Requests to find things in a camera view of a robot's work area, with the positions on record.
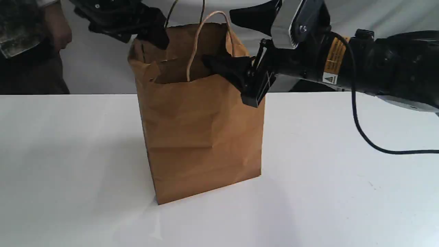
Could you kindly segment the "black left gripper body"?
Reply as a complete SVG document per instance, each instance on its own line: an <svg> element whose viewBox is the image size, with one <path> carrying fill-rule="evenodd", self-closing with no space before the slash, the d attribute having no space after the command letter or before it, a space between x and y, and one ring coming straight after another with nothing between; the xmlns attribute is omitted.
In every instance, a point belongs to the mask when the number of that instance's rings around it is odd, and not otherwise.
<svg viewBox="0 0 439 247"><path fill-rule="evenodd" d="M89 31L128 43L152 26L150 8L141 0L71 0L74 12L89 21Z"/></svg>

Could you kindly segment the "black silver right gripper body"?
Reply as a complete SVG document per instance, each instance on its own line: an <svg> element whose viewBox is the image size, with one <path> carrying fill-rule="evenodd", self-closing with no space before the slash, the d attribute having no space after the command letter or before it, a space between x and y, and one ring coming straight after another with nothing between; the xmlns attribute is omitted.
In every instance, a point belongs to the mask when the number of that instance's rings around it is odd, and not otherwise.
<svg viewBox="0 0 439 247"><path fill-rule="evenodd" d="M324 65L333 37L330 14L323 0L283 0L254 60L254 93L241 93L245 105L258 107L279 74L336 88L327 80Z"/></svg>

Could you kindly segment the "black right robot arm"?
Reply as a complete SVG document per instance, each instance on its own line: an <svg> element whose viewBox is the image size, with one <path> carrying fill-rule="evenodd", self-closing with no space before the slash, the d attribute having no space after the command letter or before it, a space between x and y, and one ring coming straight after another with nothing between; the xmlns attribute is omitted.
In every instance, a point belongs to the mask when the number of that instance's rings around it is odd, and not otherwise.
<svg viewBox="0 0 439 247"><path fill-rule="evenodd" d="M257 56L204 55L203 63L258 107L276 76L288 75L334 89L354 90L400 107L438 112L438 32L374 38L356 30L345 38L331 32L323 0L272 0L229 11L233 24L268 35Z"/></svg>

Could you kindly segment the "person's hand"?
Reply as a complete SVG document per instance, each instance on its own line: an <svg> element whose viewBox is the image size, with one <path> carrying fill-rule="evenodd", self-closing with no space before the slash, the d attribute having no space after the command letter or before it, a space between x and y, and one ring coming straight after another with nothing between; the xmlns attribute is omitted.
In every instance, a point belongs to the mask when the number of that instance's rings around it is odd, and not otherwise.
<svg viewBox="0 0 439 247"><path fill-rule="evenodd" d="M56 1L44 7L44 22L55 52L60 52L72 42L72 29L64 15L62 4Z"/></svg>

